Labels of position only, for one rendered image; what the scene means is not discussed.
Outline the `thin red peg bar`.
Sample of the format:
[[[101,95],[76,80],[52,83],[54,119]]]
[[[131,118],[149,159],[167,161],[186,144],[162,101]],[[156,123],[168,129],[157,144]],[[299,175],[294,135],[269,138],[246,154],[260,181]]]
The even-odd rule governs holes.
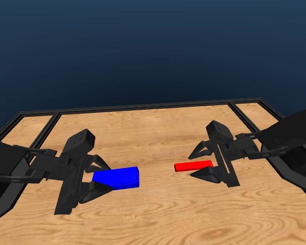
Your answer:
[[[200,170],[208,166],[213,167],[211,160],[176,163],[174,169],[175,172],[186,172],[191,170]]]

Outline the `blue hollow socket block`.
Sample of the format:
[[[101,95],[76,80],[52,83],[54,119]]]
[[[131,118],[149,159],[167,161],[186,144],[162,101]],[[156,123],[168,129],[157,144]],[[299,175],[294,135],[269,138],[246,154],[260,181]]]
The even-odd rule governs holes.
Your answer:
[[[102,170],[94,172],[92,181],[111,186],[114,190],[137,188],[140,186],[140,174],[136,166]]]

